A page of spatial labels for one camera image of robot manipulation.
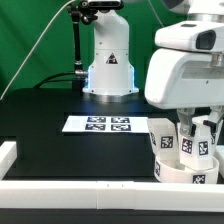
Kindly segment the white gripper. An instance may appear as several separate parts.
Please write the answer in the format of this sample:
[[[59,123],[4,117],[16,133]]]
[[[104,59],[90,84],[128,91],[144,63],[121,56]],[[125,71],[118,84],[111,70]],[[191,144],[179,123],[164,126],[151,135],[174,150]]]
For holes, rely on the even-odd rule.
[[[203,124],[212,132],[224,118],[224,68],[211,67],[212,56],[170,49],[159,49],[151,57],[144,95],[147,102],[161,109],[177,109],[180,133],[195,135],[194,108],[211,107]]]

